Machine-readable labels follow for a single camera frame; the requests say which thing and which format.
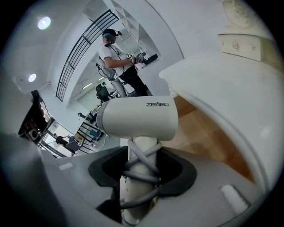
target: office chair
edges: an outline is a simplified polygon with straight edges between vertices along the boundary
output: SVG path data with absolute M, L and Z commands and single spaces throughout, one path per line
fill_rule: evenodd
M 97 96 L 100 100 L 107 102 L 109 101 L 112 97 L 109 93 L 106 87 L 102 87 L 100 91 L 97 92 Z
M 103 86 L 101 84 L 96 86 L 96 91 L 100 91 L 103 88 Z
M 76 141 L 72 141 L 66 145 L 66 149 L 69 150 L 73 155 L 76 154 L 75 152 L 78 151 L 84 144 L 85 138 L 83 138 L 83 141 L 80 142 L 81 145 L 79 145 Z

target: white t-shirt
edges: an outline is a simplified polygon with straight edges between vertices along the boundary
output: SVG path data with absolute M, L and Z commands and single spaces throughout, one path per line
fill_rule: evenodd
M 104 60 L 106 57 L 112 57 L 113 60 L 125 60 L 127 58 L 127 55 L 122 53 L 116 46 L 111 45 L 111 47 L 106 47 L 105 43 L 103 43 L 98 50 L 99 56 L 102 60 Z M 131 65 L 124 66 L 124 71 L 126 71 L 128 68 L 130 68 Z M 123 67 L 113 68 L 118 76 L 120 76 L 123 73 Z

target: black chair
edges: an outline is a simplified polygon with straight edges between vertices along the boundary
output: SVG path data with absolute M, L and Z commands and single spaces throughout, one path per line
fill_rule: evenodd
M 103 88 L 103 86 L 101 84 L 96 86 L 96 91 L 100 91 Z
M 100 100 L 107 102 L 109 101 L 112 97 L 109 93 L 106 87 L 102 87 L 100 91 L 97 92 L 97 96 Z

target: white panel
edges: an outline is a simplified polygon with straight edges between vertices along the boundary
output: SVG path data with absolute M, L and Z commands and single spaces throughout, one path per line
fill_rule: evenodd
M 218 38 L 222 52 L 261 61 L 260 37 L 242 34 L 220 34 Z

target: gray cable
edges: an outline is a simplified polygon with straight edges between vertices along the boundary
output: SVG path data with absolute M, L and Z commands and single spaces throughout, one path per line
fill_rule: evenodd
M 139 161 L 142 162 L 149 170 L 151 170 L 155 175 L 159 174 L 159 170 L 157 169 L 157 167 L 153 164 L 151 164 L 147 157 L 150 156 L 151 154 L 154 154 L 155 152 L 157 152 L 161 147 L 161 143 L 156 144 L 155 146 L 153 146 L 152 148 L 148 149 L 146 152 L 143 152 L 134 142 L 133 140 L 129 140 L 128 141 L 128 146 L 130 148 L 131 151 L 133 151 L 133 153 L 137 156 L 135 158 L 132 158 L 131 160 L 129 160 L 128 162 L 126 162 L 125 167 L 127 169 L 130 169 L 134 164 L 138 163 Z M 141 174 L 138 172 L 134 172 L 134 171 L 124 171 L 123 172 L 124 176 L 136 179 L 136 180 L 140 180 L 143 182 L 147 182 L 150 184 L 154 184 L 154 185 L 159 185 L 160 180 L 157 179 L 154 176 L 149 176 L 149 175 L 145 175 L 145 174 Z M 129 208 L 133 208 L 136 206 L 139 206 L 141 204 L 143 204 L 144 202 L 147 202 L 149 200 L 151 200 L 152 198 L 156 197 L 159 193 L 159 189 L 156 188 L 153 191 L 149 192 L 148 194 L 144 195 L 143 197 L 135 200 L 135 201 L 130 201 L 130 202 L 123 202 L 124 200 L 120 200 L 120 208 L 123 209 L 129 209 Z
M 158 168 L 149 162 L 146 155 L 143 153 L 143 151 L 133 142 L 133 140 L 128 140 L 128 146 L 133 151 L 134 154 L 136 154 L 137 158 L 148 167 L 149 170 L 151 170 L 154 174 L 158 174 L 159 170 Z
M 129 208 L 134 208 L 134 207 L 139 206 L 140 204 L 143 204 L 143 203 L 151 200 L 152 198 L 156 197 L 158 195 L 158 193 L 159 193 L 159 189 L 156 188 L 156 189 L 154 189 L 153 191 L 149 192 L 147 195 L 141 197 L 138 200 L 130 201 L 130 202 L 124 202 L 124 203 L 120 204 L 120 208 L 122 210 L 129 209 Z
M 157 143 L 154 147 L 151 147 L 149 150 L 146 150 L 143 152 L 146 157 L 150 156 L 151 154 L 154 154 L 157 150 L 159 150 L 162 147 L 161 143 Z M 134 164 L 138 163 L 139 159 L 137 157 L 132 158 L 131 160 L 127 161 L 125 163 L 125 167 L 129 169 Z

